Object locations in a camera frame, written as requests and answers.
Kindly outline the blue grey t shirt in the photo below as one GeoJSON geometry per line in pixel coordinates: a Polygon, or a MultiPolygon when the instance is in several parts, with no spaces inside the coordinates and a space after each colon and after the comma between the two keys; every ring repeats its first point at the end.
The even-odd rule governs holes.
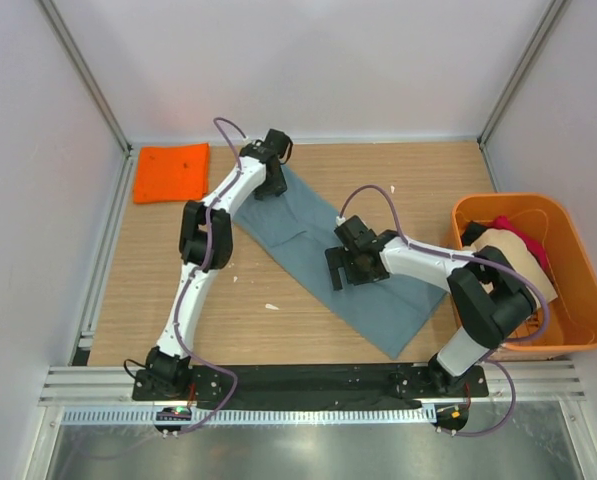
{"type": "Polygon", "coordinates": [[[249,196],[235,223],[325,307],[396,359],[435,313],[445,291],[403,275],[349,283],[334,233],[338,211],[290,169],[283,173],[287,191],[263,200],[249,196]]]}

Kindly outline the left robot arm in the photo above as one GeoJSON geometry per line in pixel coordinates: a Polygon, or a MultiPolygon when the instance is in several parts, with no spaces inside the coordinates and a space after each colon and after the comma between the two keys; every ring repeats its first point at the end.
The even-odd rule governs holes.
{"type": "Polygon", "coordinates": [[[246,144],[222,183],[183,208],[179,253],[181,275],[167,323],[135,375],[134,395],[177,400],[191,387],[191,347],[205,299],[220,269],[233,252],[232,216],[252,197],[278,197],[287,190],[282,166],[293,141],[284,132],[268,131],[246,144]]]}

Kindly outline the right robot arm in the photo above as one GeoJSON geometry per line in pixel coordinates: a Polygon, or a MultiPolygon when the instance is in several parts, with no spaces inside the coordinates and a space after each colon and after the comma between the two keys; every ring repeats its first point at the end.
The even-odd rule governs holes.
{"type": "Polygon", "coordinates": [[[486,246],[475,253],[414,241],[395,230],[380,234],[359,217],[338,217],[338,247],[325,251],[333,289],[408,276],[447,292],[460,328],[428,363],[428,381],[437,394],[450,396],[469,370],[497,350],[529,319],[544,298],[519,274],[503,252],[486,246]]]}

